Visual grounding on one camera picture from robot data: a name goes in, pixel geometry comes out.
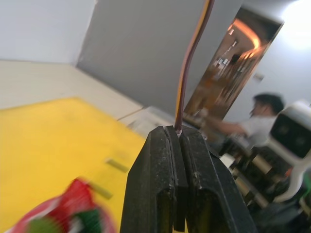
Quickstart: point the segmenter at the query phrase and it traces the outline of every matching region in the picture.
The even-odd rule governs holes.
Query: man
[[[261,143],[269,135],[278,113],[284,109],[284,103],[279,96],[272,94],[256,95],[254,101],[254,108],[248,120],[228,123],[208,116],[206,125],[225,135],[242,134],[250,144]]]

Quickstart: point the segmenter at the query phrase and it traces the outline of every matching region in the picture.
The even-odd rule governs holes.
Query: white wall
[[[1,0],[0,59],[75,64],[95,0]]]
[[[248,0],[246,5],[285,24],[257,68],[264,79],[250,78],[227,113],[228,121],[248,118],[252,97],[260,92],[279,92],[287,104],[299,99],[311,102],[311,1]]]
[[[195,51],[189,100],[243,0],[216,0]],[[99,0],[78,67],[144,105],[175,112],[179,72],[203,0]]]

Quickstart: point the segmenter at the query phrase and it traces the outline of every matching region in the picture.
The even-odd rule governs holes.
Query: brown wire
[[[181,126],[183,121],[183,111],[184,111],[184,100],[185,100],[185,91],[187,84],[187,77],[189,72],[190,63],[195,52],[195,49],[201,39],[203,31],[206,27],[210,13],[214,5],[214,0],[206,0],[204,8],[202,10],[198,25],[192,36],[192,39],[188,45],[184,61],[180,70],[179,76],[179,88],[177,92],[177,101],[176,101],[176,115],[175,115],[175,130],[177,134],[181,134]]]

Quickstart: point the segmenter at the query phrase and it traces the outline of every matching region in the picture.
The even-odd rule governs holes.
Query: red object
[[[94,208],[99,208],[101,211],[102,226],[105,226],[105,232],[115,233],[108,214],[93,202],[88,184],[80,179],[75,179],[63,195],[47,200],[35,207],[9,233],[25,233],[30,220],[43,216],[53,218],[62,226],[64,232],[68,232],[70,227],[69,221],[73,214]]]

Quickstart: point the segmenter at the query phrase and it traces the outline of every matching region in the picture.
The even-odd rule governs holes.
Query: cable
[[[186,51],[186,54],[183,60],[183,64],[181,66],[180,75],[179,75],[179,87],[177,91],[177,100],[176,100],[176,114],[175,114],[175,130],[176,130],[177,135],[181,134],[185,91],[186,91],[186,84],[187,84],[187,77],[188,77],[190,63],[191,63],[194,51],[200,41],[200,38],[203,34],[205,26],[208,22],[213,5],[214,5],[214,0],[205,1],[198,25],[188,45],[188,48],[187,48],[187,51]]]

